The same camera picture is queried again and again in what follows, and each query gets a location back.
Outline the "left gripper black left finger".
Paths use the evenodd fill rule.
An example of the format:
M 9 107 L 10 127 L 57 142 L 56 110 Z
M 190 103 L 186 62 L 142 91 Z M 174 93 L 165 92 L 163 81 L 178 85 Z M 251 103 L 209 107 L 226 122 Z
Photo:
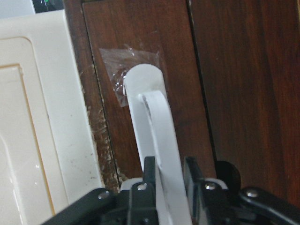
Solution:
M 141 182 L 132 185 L 129 192 L 127 223 L 129 225 L 156 225 L 156 161 L 145 157 Z

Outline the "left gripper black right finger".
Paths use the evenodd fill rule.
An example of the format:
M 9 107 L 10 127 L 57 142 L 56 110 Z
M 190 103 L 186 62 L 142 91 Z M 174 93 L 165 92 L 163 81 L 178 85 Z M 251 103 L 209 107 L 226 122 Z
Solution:
M 194 157 L 184 159 L 184 184 L 196 225 L 231 224 L 231 209 L 225 191 L 217 182 L 203 177 Z

